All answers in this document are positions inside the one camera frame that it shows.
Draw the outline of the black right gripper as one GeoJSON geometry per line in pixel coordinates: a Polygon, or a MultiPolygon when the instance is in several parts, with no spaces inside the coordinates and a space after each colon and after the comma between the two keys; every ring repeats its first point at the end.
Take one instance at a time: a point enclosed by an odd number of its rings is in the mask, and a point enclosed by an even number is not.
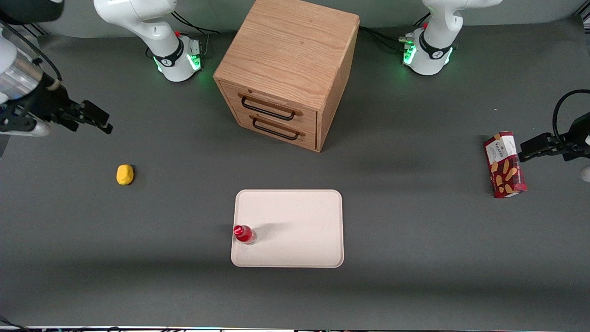
{"type": "Polygon", "coordinates": [[[38,86],[25,98],[25,111],[45,122],[54,122],[72,132],[76,132],[79,123],[92,125],[110,135],[112,125],[110,115],[90,101],[82,101],[77,107],[63,86],[54,90],[49,87],[55,83],[50,76],[43,76],[38,86]],[[77,121],[74,115],[78,112],[77,121]]]}

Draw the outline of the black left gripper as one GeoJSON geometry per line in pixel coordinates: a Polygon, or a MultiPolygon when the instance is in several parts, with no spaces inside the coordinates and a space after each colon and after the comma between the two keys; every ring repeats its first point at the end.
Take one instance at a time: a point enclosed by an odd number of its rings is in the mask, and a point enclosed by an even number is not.
{"type": "MultiPolygon", "coordinates": [[[[555,120],[555,136],[561,148],[565,162],[577,158],[590,157],[589,134],[590,114],[586,113],[575,119],[569,131],[560,134],[555,120]]],[[[520,144],[519,162],[527,162],[534,158],[553,156],[556,153],[556,139],[553,134],[543,133],[520,144]]]]}

